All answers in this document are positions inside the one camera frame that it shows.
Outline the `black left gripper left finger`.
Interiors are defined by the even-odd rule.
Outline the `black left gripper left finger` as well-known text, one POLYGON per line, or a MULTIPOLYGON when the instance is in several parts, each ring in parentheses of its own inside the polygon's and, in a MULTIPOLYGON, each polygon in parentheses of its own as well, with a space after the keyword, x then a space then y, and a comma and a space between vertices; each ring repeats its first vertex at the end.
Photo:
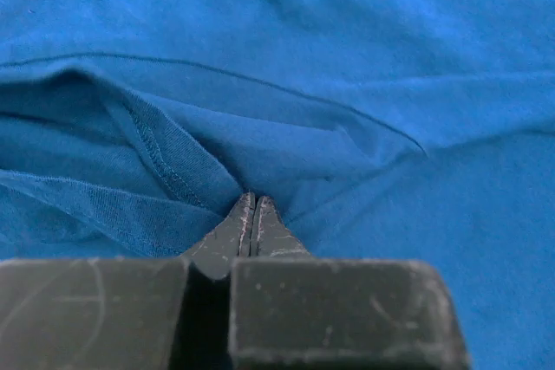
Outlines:
POLYGON ((242 194, 225 219, 183 253, 192 265, 211 280, 225 280, 232 261, 250 255, 255 195, 242 194))

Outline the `dark blue t shirt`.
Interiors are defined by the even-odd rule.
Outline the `dark blue t shirt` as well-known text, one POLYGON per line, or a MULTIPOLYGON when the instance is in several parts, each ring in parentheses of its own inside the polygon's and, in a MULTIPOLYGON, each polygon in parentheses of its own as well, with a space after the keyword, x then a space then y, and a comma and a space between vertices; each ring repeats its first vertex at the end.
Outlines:
POLYGON ((554 0, 1 0, 1 256, 175 256, 245 191, 554 366, 554 0))

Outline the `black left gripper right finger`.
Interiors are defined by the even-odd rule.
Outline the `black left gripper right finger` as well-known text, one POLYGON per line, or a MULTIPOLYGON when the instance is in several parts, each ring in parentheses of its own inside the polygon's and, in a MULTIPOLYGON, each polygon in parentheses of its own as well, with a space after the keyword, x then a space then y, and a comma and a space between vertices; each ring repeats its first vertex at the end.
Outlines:
POLYGON ((250 239, 250 256, 310 257, 309 251, 285 226, 274 200, 257 201, 250 239))

